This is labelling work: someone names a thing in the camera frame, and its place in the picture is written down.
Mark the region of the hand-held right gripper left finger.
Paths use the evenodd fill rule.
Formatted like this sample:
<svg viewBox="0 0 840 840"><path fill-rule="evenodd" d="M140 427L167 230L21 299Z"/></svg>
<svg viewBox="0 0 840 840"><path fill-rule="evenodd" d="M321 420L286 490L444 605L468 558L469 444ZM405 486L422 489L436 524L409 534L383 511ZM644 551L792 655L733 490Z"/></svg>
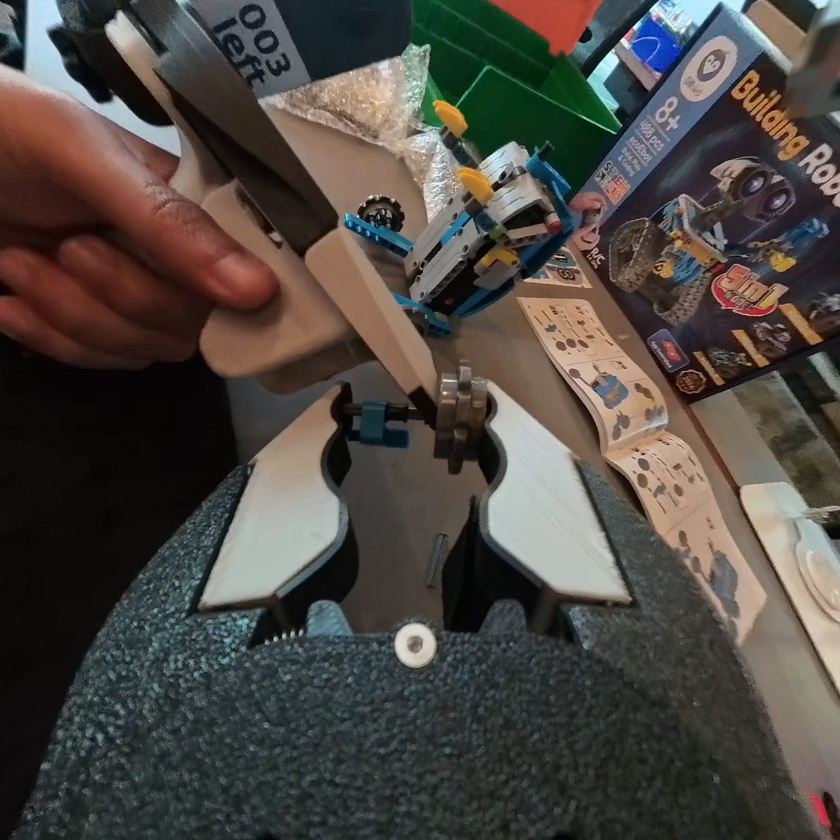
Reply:
<svg viewBox="0 0 840 840"><path fill-rule="evenodd" d="M245 488L198 597L199 611L291 611L340 602L358 579L360 552L341 485L351 466L335 382L249 462Z"/></svg>

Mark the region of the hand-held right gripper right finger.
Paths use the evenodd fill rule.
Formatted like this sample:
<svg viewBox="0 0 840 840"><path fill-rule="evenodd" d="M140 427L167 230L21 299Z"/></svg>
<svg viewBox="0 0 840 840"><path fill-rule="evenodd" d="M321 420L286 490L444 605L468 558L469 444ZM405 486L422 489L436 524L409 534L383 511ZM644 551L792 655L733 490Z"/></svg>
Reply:
<svg viewBox="0 0 840 840"><path fill-rule="evenodd" d="M538 590L571 602L629 606L632 596L579 459L497 384L486 385L481 537Z"/></svg>

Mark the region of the red plastic bin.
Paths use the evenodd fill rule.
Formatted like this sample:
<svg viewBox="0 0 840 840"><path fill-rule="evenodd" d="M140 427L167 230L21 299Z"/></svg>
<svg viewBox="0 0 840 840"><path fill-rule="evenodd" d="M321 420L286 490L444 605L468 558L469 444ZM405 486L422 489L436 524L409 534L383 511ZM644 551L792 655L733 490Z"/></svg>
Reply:
<svg viewBox="0 0 840 840"><path fill-rule="evenodd" d="M549 42L549 51L569 56L601 1L493 1L494 5Z"/></svg>

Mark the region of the grey desk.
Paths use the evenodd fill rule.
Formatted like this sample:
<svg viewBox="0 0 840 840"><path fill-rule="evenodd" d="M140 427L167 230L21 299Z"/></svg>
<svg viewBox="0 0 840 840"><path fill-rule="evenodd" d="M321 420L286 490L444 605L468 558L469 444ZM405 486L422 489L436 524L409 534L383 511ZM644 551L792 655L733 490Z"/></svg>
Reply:
<svg viewBox="0 0 840 840"><path fill-rule="evenodd" d="M271 106L266 109L338 210L352 212L369 195L386 194L404 208L409 237L425 226L422 193L389 150ZM527 297L589 300L608 333L664 395L669 430L698 456L728 530L766 594L740 649L763 694L807 814L815 817L812 793L830 791L838 799L838 695L744 515L717 441L700 425L700 410L681 402L621 309L595 279L591 283L590 290L570 290L526 282L518 291ZM470 361L478 375L495 382L643 512L632 485L604 461L593 418L556 371L513 295L466 320L453 339L429 345L439 371ZM477 464L450 476L445 462L432 458L433 439L422 427L412 431L408 450L351 447L353 463L342 490L360 547L360 577L343 608L352 627L364 633L388 629L408 616L441 618L438 596L425 586L434 538L444 532L455 539L465 524L469 498L479 495L486 482Z"/></svg>

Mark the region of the bubble wrap bag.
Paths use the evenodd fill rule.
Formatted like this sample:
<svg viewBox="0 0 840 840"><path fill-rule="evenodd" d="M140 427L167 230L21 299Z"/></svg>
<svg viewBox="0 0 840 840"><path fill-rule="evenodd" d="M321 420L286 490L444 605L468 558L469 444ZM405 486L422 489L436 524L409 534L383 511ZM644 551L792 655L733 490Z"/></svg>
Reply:
<svg viewBox="0 0 840 840"><path fill-rule="evenodd" d="M406 165L423 195L427 221L460 186L457 164L440 127L424 115L431 90L431 45L410 44L401 55L318 80L261 100L287 112L380 146Z"/></svg>

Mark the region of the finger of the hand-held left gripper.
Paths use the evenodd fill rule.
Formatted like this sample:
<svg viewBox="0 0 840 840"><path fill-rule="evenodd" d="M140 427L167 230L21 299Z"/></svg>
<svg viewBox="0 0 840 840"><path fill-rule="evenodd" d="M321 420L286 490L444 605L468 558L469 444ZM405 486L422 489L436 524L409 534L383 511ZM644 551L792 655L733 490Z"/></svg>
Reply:
<svg viewBox="0 0 840 840"><path fill-rule="evenodd" d="M304 261L415 408L435 413L438 374L433 355L356 237L338 227L310 247Z"/></svg>

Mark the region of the blue grey brick toy vehicle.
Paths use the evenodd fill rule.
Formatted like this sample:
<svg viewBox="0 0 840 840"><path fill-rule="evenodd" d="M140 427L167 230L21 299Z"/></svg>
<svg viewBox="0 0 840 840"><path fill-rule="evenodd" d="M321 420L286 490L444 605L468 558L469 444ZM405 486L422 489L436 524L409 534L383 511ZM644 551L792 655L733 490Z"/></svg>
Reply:
<svg viewBox="0 0 840 840"><path fill-rule="evenodd" d="M440 139L458 163L459 191L416 241L402 236L404 211L386 195L369 196L343 224L402 259L408 292L394 299L421 335L446 337L539 273L574 222L564 200L571 188L552 166L551 142L529 152L512 141L478 161L464 142L463 113L445 100L433 107Z"/></svg>

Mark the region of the green plastic bin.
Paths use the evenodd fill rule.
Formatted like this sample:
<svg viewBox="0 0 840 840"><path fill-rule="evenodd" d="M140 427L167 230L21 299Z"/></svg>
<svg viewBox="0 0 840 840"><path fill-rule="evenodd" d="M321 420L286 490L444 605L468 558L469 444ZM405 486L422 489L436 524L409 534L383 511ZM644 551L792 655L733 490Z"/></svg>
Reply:
<svg viewBox="0 0 840 840"><path fill-rule="evenodd" d="M412 41L430 48L423 115L434 102L466 117L466 138L489 152L510 140L549 141L556 156L583 162L606 151L621 123L572 59L492 2L413 3Z"/></svg>

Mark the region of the blue white sticker sheet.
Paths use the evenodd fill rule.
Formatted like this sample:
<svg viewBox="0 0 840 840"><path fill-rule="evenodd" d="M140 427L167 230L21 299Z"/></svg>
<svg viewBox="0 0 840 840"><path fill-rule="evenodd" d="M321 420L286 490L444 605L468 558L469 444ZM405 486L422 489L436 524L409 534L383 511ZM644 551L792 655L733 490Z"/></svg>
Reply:
<svg viewBox="0 0 840 840"><path fill-rule="evenodd" d="M531 277L524 279L532 284L542 284L553 287L591 289L592 284L580 267L574 254L562 247L542 268Z"/></svg>

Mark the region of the building instruction booklet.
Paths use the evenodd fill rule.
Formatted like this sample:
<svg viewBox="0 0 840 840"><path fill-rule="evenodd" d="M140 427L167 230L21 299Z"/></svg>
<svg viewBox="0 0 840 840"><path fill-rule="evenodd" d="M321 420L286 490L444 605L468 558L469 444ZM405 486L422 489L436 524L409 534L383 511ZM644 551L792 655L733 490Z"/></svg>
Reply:
<svg viewBox="0 0 840 840"><path fill-rule="evenodd" d="M744 559L697 454L668 430L663 393L584 300L518 298L553 365L593 417L602 456L694 575L738 644L767 596Z"/></svg>

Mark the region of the person's left hand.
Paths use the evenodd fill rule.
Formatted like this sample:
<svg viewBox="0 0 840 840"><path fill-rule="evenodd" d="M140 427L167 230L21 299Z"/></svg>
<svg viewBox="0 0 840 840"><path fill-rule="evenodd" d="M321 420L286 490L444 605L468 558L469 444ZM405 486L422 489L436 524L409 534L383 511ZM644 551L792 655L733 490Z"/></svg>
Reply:
<svg viewBox="0 0 840 840"><path fill-rule="evenodd" d="M93 370L179 363L275 274L179 194L173 155L2 66L2 334Z"/></svg>

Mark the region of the grey toy gear wheel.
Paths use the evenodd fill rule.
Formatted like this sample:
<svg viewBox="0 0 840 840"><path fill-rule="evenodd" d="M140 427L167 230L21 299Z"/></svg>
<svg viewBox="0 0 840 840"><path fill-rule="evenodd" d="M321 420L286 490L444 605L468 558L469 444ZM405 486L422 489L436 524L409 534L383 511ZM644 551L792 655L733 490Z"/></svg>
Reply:
<svg viewBox="0 0 840 840"><path fill-rule="evenodd" d="M446 461L450 475L477 461L487 415L488 382L474 375L469 360L460 360L455 373L440 375L434 457Z"/></svg>

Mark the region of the dark blue toy kit box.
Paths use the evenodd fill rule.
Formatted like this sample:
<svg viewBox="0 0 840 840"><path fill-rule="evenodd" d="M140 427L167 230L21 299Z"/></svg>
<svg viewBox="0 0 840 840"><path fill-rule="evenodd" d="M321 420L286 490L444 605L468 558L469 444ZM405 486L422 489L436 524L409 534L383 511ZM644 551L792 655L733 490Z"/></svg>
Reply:
<svg viewBox="0 0 840 840"><path fill-rule="evenodd" d="M838 341L838 117L786 81L720 3L581 189L576 246L688 403Z"/></svg>

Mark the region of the blue toy beam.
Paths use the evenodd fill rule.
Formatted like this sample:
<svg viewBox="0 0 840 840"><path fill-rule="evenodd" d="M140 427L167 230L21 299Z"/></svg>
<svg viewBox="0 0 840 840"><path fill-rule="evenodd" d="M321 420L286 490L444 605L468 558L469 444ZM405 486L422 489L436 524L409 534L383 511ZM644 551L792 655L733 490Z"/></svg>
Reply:
<svg viewBox="0 0 840 840"><path fill-rule="evenodd" d="M411 435L407 425L414 409L392 402L350 403L343 408L348 423L348 441L378 448L408 449Z"/></svg>

